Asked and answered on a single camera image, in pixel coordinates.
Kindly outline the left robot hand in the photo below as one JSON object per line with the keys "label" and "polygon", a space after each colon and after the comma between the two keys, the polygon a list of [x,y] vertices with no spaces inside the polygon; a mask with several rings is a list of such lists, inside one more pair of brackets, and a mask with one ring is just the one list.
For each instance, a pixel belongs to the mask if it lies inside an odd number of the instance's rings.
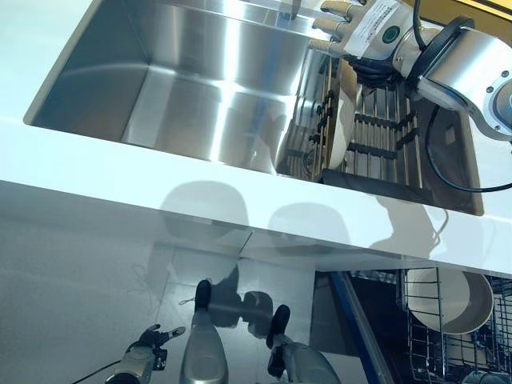
{"label": "left robot hand", "polygon": [[179,326],[170,331],[160,331],[160,324],[154,324],[147,328],[139,339],[132,342],[127,348],[126,352],[130,352],[135,347],[148,347],[156,357],[163,358],[167,354],[167,350],[163,346],[171,339],[177,338],[186,332],[184,326]]}

